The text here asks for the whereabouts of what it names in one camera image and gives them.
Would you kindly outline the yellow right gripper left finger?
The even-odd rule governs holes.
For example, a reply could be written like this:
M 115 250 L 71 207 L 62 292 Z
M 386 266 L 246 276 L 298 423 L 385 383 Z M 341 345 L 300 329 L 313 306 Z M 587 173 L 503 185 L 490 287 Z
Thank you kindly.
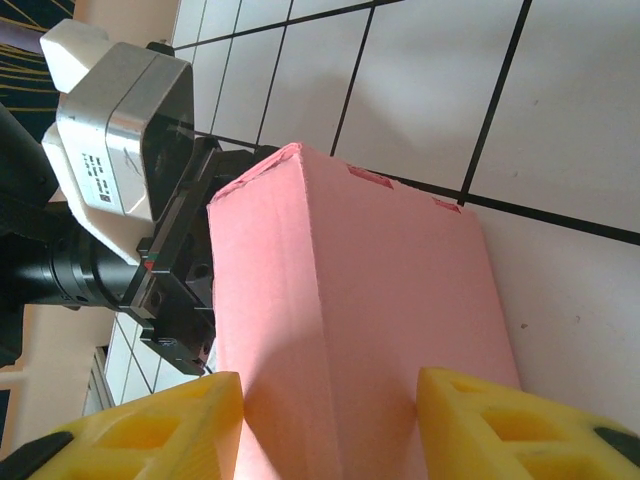
M 4 479 L 231 479 L 243 424 L 236 372 L 82 417 L 22 445 Z

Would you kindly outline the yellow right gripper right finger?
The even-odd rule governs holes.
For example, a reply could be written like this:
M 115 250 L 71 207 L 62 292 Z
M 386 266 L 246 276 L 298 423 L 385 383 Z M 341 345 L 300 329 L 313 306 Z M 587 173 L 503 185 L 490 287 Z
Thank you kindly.
M 417 381 L 431 479 L 636 479 L 639 436 L 606 417 L 444 368 Z

